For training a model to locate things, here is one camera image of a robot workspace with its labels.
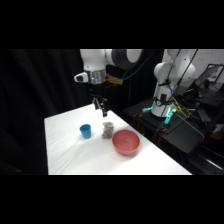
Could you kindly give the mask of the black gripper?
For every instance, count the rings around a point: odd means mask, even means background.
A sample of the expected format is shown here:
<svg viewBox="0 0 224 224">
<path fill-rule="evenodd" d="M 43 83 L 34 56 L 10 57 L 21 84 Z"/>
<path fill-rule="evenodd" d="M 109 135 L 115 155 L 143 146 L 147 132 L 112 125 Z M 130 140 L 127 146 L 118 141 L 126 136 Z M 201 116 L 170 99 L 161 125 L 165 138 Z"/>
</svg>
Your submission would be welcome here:
<svg viewBox="0 0 224 224">
<path fill-rule="evenodd" d="M 89 85 L 91 98 L 93 100 L 93 103 L 95 105 L 95 109 L 101 109 L 103 117 L 107 116 L 107 112 L 109 111 L 109 100 L 107 97 L 107 84 L 101 83 L 101 84 L 90 84 Z"/>
</svg>

